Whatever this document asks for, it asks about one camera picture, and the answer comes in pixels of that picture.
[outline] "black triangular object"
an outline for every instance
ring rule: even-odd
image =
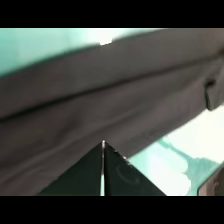
[[[62,174],[39,196],[100,196],[102,144]]]
[[[105,196],[165,196],[107,143],[104,149]]]

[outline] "turquoise surface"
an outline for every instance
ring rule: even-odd
[[[71,50],[162,28],[0,28],[0,76]],[[197,195],[224,160],[224,107],[205,111],[130,158],[167,195]]]

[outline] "gray fabric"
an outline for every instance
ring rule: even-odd
[[[218,106],[223,35],[162,30],[2,78],[0,195],[37,194],[102,140],[134,155]]]

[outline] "tent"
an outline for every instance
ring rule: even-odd
[[[103,46],[79,44],[88,47],[75,51],[57,44],[72,36],[62,30],[58,36],[51,29],[49,36],[38,29],[0,31],[0,195],[37,195],[102,140],[134,160],[160,139],[163,148],[197,162],[161,138],[222,104],[224,29],[145,29],[115,41],[107,36],[99,43],[112,42]],[[39,45],[26,41],[35,36]],[[146,166],[161,162],[150,158]],[[191,192],[220,167],[203,164],[209,169]],[[152,167],[147,171],[163,188],[160,169],[160,180]]]

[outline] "brown cloth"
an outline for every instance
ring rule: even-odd
[[[35,195],[102,140],[131,156],[224,100],[224,29],[178,28],[0,79],[0,195]]]

